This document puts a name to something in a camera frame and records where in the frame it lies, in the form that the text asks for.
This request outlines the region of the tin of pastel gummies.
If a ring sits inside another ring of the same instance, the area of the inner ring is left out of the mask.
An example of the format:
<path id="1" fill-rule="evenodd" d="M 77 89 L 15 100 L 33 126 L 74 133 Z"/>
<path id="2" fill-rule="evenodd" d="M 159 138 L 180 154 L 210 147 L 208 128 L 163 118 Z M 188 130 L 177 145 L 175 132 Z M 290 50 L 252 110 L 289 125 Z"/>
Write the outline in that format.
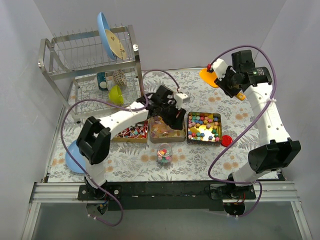
<path id="1" fill-rule="evenodd" d="M 180 143 L 186 139 L 186 128 L 183 124 L 182 130 L 175 130 L 164 123 L 160 116 L 149 119 L 150 141 L 154 144 Z"/>

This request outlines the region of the tin of star candies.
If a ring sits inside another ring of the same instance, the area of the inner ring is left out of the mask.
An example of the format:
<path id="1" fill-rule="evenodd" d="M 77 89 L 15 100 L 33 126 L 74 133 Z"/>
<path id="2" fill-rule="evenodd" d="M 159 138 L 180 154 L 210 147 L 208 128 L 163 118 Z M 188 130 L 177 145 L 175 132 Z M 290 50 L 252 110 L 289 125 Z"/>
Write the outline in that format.
<path id="1" fill-rule="evenodd" d="M 222 121 L 218 113 L 190 111 L 187 114 L 186 142 L 190 145 L 218 146 L 222 142 Z"/>

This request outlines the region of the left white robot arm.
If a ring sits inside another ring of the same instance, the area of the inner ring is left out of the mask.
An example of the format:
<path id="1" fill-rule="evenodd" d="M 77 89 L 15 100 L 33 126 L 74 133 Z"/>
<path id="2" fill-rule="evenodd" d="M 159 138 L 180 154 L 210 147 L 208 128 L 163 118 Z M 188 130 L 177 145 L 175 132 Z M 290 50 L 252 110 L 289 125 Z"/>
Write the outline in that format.
<path id="1" fill-rule="evenodd" d="M 186 110 L 183 104 L 189 96 L 183 92 L 173 92 L 161 85 L 156 92 L 147 93 L 136 99 L 128 107 L 101 118 L 86 119 L 76 140 L 80 154 L 85 160 L 85 184 L 95 200 L 106 196 L 104 161 L 111 140 L 121 131 L 152 117 L 161 117 L 170 128 L 182 130 Z"/>

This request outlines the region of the yellow plastic scoop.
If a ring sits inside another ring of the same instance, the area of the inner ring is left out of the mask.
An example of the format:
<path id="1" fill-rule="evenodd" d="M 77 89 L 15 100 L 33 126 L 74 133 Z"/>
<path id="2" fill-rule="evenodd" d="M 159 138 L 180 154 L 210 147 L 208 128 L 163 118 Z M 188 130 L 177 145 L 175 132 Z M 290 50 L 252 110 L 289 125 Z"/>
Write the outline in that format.
<path id="1" fill-rule="evenodd" d="M 203 68 L 203 69 L 200 70 L 199 76 L 205 83 L 207 83 L 211 87 L 219 88 L 219 86 L 216 85 L 216 83 L 215 83 L 215 80 L 217 78 L 217 75 L 216 75 L 215 72 L 210 73 L 210 72 L 207 71 L 206 68 Z M 240 101 L 244 101 L 246 99 L 246 96 L 241 92 L 239 92 L 235 97 L 237 99 L 239 99 Z"/>

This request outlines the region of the tin of lollipops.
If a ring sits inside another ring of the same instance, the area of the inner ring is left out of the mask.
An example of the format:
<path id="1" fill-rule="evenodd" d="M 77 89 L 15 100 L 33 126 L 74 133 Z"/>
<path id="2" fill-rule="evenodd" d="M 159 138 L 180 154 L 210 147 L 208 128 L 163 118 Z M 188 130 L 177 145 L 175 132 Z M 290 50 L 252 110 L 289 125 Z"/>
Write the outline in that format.
<path id="1" fill-rule="evenodd" d="M 148 142 L 149 121 L 137 122 L 134 125 L 119 132 L 113 142 L 123 143 L 147 143 Z"/>

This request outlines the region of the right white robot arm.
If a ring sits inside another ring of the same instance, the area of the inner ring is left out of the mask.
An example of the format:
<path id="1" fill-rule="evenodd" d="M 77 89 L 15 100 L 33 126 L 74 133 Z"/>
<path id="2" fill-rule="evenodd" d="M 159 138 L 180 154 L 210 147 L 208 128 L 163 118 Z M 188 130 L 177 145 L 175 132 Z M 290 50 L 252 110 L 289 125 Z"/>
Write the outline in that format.
<path id="1" fill-rule="evenodd" d="M 252 47 L 230 49 L 232 64 L 220 57 L 207 69 L 217 76 L 215 84 L 230 98 L 243 92 L 250 103 L 255 119 L 247 127 L 257 126 L 259 147 L 248 153 L 248 160 L 225 181 L 227 195 L 237 199 L 260 177 L 289 166 L 301 150 L 298 140 L 292 140 L 281 120 L 276 100 L 277 78 L 274 67 L 257 67 Z"/>

